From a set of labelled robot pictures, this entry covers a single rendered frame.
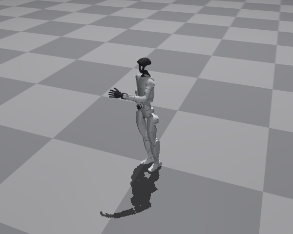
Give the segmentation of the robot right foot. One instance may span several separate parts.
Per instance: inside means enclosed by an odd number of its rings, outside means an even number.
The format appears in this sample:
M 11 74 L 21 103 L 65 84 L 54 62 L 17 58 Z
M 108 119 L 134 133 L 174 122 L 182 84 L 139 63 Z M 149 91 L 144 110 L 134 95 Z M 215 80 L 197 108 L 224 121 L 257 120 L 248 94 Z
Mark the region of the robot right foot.
M 141 164 L 149 164 L 151 162 L 154 162 L 153 156 L 152 159 L 146 158 L 145 160 L 141 161 Z

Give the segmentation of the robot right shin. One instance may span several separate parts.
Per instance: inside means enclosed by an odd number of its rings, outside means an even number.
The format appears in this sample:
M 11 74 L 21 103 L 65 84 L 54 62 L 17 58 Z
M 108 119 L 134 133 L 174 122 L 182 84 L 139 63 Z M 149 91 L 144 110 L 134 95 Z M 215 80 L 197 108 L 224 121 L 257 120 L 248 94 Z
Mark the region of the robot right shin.
M 147 154 L 148 154 L 148 158 L 149 159 L 152 159 L 152 153 L 151 153 L 151 148 L 150 148 L 150 142 L 145 140 L 143 138 L 143 141 L 144 141 L 144 145 L 145 145 L 145 148 L 146 148 L 146 151 L 147 151 Z

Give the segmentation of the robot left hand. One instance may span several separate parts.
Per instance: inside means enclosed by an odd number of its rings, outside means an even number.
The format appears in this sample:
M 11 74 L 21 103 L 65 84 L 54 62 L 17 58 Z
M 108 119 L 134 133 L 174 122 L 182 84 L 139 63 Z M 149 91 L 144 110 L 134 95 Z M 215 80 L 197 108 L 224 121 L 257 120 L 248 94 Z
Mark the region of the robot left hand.
M 109 93 L 112 93 L 112 94 L 108 94 L 108 95 L 111 95 L 111 96 L 109 96 L 109 98 L 121 98 L 121 99 L 125 99 L 125 98 L 122 98 L 122 97 L 123 97 L 123 94 L 126 94 L 126 93 L 121 93 L 121 92 L 118 91 L 118 89 L 116 89 L 116 88 L 114 88 L 114 89 L 116 91 L 110 90 L 110 91 L 113 91 L 113 92 L 109 92 Z M 114 97 L 112 97 L 112 96 L 114 96 Z

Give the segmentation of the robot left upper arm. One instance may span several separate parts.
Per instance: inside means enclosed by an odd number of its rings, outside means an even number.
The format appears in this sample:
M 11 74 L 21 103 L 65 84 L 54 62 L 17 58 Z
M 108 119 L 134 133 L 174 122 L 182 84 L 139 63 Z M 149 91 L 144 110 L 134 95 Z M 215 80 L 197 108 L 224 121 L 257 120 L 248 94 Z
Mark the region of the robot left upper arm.
M 155 82 L 149 78 L 146 82 L 146 89 L 144 91 L 144 97 L 146 97 L 146 102 L 147 102 L 147 100 L 150 96 L 150 93 L 151 93 L 154 86 L 155 86 Z M 144 102 L 142 102 L 142 103 L 144 103 Z

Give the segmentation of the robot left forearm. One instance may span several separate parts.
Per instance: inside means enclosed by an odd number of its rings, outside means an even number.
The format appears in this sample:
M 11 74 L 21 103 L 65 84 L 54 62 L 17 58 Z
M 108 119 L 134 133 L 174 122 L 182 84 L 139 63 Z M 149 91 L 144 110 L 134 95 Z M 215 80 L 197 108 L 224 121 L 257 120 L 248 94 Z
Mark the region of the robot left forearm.
M 132 96 L 132 95 L 126 95 L 126 94 L 123 94 L 123 97 L 122 98 L 125 98 L 127 100 L 132 100 L 136 103 L 138 102 L 146 102 L 147 98 L 146 97 L 140 97 L 140 96 Z

